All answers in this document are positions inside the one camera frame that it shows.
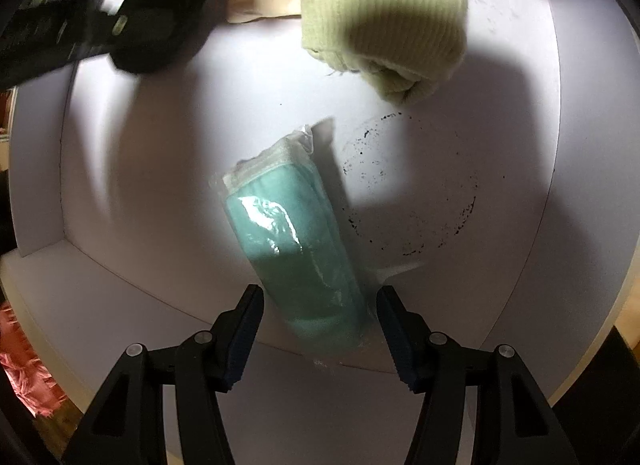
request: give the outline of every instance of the knit hat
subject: knit hat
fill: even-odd
[[[466,0],[302,0],[302,46],[389,102],[431,93],[462,60]]]

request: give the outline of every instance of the folded teal cloth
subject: folded teal cloth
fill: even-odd
[[[225,206],[242,250],[303,349],[335,355],[358,346],[367,308],[305,135],[284,137],[225,175]]]

